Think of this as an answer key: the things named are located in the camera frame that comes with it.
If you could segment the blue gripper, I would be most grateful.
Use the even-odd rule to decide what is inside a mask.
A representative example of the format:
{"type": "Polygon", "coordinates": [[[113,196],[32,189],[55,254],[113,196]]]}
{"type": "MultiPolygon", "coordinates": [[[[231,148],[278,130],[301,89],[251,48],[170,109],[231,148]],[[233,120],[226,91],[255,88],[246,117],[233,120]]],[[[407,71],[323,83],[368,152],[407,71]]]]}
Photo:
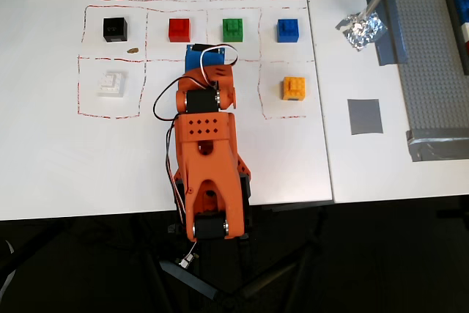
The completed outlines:
{"type": "MultiPolygon", "coordinates": [[[[200,58],[202,51],[207,48],[212,48],[213,45],[208,44],[189,44],[186,47],[185,54],[185,70],[190,71],[200,68],[200,58]]],[[[224,64],[224,49],[210,49],[204,53],[202,64],[206,66],[216,66],[224,64]]]]}

